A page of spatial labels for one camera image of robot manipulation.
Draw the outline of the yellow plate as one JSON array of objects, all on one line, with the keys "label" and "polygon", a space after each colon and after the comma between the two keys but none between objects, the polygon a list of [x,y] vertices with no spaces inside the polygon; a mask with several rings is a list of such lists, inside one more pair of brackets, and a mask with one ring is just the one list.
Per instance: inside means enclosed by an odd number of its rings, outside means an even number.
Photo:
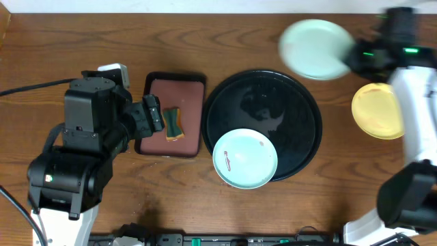
[{"label": "yellow plate", "polygon": [[404,135],[399,103],[391,85],[362,86],[355,93],[351,108],[354,121],[368,135],[385,140]]}]

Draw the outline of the orange green sponge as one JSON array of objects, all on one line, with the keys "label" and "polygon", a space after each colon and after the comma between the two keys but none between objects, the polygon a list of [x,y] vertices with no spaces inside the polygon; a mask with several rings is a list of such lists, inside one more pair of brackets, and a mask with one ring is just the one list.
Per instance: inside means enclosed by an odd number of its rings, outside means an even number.
[{"label": "orange green sponge", "polygon": [[185,137],[182,128],[181,115],[181,111],[177,107],[163,111],[163,120],[165,123],[167,141],[176,141]]}]

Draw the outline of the light green plate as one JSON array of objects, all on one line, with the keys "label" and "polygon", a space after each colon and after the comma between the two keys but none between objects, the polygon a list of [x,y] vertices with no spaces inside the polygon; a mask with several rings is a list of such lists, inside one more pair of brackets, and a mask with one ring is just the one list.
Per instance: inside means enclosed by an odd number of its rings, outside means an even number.
[{"label": "light green plate", "polygon": [[247,128],[225,133],[215,144],[212,161],[217,174],[238,189],[256,189],[269,182],[278,156],[265,135]]},{"label": "light green plate", "polygon": [[279,38],[279,56],[294,73],[313,80],[328,81],[349,73],[344,59],[355,41],[338,24],[320,19],[290,25]]}]

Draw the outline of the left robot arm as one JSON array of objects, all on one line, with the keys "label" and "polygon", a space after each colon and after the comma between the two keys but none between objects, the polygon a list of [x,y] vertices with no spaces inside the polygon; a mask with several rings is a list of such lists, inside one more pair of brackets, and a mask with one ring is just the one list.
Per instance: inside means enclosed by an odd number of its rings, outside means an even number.
[{"label": "left robot arm", "polygon": [[27,171],[34,245],[87,245],[113,160],[131,140],[164,129],[156,96],[133,102],[124,65],[82,75],[65,93],[65,121],[52,129]]}]

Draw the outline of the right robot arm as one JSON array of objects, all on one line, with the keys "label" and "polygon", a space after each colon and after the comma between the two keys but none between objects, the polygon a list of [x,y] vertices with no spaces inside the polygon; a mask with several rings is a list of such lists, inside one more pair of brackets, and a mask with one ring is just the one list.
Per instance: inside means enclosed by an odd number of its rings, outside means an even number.
[{"label": "right robot arm", "polygon": [[342,245],[413,245],[413,236],[436,231],[436,52],[416,44],[417,19],[411,7],[386,9],[377,37],[359,40],[345,60],[393,87],[405,165],[380,187],[375,209],[344,225]]}]

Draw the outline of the black rectangular tray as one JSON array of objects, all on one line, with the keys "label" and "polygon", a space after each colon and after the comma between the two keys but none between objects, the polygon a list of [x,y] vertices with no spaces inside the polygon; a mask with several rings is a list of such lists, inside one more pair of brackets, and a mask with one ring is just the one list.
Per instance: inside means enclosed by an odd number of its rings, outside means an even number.
[{"label": "black rectangular tray", "polygon": [[160,101],[160,112],[177,107],[181,111],[185,137],[176,141],[166,140],[165,127],[135,142],[135,150],[142,155],[175,156],[192,158],[199,151],[201,115],[206,78],[201,74],[151,72],[145,80],[145,94],[153,94]]}]

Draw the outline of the round black tray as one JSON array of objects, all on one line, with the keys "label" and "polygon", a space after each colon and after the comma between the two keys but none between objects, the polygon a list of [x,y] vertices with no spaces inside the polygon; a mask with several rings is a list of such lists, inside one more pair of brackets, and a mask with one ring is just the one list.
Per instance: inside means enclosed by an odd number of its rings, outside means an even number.
[{"label": "round black tray", "polygon": [[299,81],[273,70],[247,70],[225,79],[203,106],[201,132],[208,151],[227,132],[247,128],[265,135],[278,156],[273,181],[304,169],[322,140],[322,116]]}]

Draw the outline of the light green plate front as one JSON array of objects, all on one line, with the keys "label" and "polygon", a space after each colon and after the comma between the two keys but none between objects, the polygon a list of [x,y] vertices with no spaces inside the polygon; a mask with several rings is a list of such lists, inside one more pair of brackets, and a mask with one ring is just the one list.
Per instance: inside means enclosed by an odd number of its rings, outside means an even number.
[{"label": "light green plate front", "polygon": [[247,128],[225,133],[215,144],[212,161],[217,174],[238,189],[256,189],[269,182],[278,156],[265,135]]}]

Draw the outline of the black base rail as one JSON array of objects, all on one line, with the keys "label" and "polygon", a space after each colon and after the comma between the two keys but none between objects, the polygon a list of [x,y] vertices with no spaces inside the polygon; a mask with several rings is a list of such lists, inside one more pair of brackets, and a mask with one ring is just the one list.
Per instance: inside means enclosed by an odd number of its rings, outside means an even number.
[{"label": "black base rail", "polygon": [[206,236],[156,234],[144,242],[137,238],[115,235],[91,235],[89,246],[145,245],[145,246],[271,246],[271,245],[342,245],[326,235],[300,236]]}]

